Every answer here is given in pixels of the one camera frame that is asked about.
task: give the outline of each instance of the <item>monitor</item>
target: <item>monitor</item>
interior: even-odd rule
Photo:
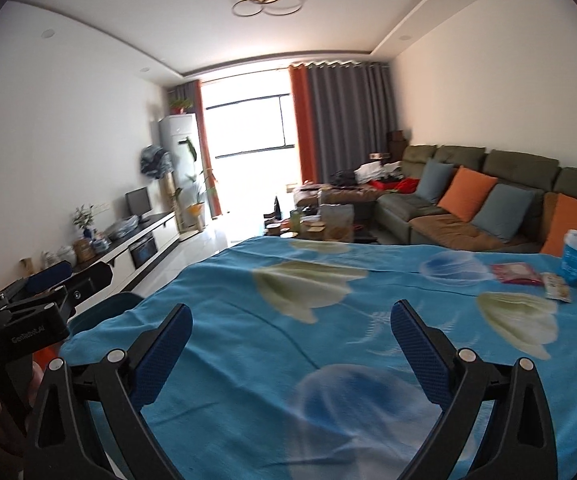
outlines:
[[[128,212],[131,215],[139,216],[140,224],[146,222],[143,215],[148,213],[151,208],[151,200],[148,197],[148,190],[145,187],[126,193],[126,204]]]

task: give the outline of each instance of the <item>cabinet drawer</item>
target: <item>cabinet drawer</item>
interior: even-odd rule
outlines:
[[[114,290],[118,285],[126,281],[133,272],[135,272],[135,266],[130,257],[130,252],[126,250],[115,258],[115,263],[113,264],[113,281],[110,283],[108,290]]]
[[[153,237],[155,238],[158,251],[161,251],[166,246],[166,244],[168,244],[173,238],[177,236],[177,225],[175,225],[174,219],[166,222],[166,225],[160,225],[153,231]]]

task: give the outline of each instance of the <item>tv stand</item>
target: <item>tv stand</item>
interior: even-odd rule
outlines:
[[[150,257],[139,268],[135,268],[128,248],[140,238],[153,235],[157,253]],[[123,238],[111,243],[108,251],[76,266],[73,271],[81,272],[95,262],[106,262],[113,268],[113,280],[106,288],[76,307],[76,316],[95,306],[109,296],[132,290],[137,283],[151,272],[180,243],[180,234],[175,222],[175,213],[160,213],[144,218],[144,222]]]

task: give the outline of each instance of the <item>orange curtain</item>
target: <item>orange curtain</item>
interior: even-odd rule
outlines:
[[[200,80],[191,83],[195,86],[194,94],[194,111],[198,120],[198,130],[200,131],[200,148],[202,152],[202,166],[206,171],[206,189],[212,189],[213,192],[208,193],[208,201],[213,213],[213,218],[222,214],[222,205],[217,196],[216,179],[213,174],[213,167],[211,164],[210,153],[208,152],[208,137],[206,137],[206,123],[204,122],[204,102],[202,101],[202,86]]]
[[[297,145],[302,181],[317,182],[317,154],[315,151],[315,127],[311,90],[308,83],[308,69],[304,65],[291,66],[291,90],[295,102],[295,121],[297,123]]]

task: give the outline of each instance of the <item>blue bedsheet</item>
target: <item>blue bedsheet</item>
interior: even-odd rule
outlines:
[[[392,480],[439,415],[393,337],[393,303],[485,360],[537,364],[556,431],[559,477],[577,472],[577,290],[503,285],[487,264],[541,254],[462,253],[255,238],[185,269],[133,310],[67,341],[71,365],[128,348],[176,303],[193,334],[142,414],[187,480]],[[479,414],[452,478],[463,476],[491,406]],[[98,418],[101,410],[94,407]],[[98,423],[109,441],[108,430]]]

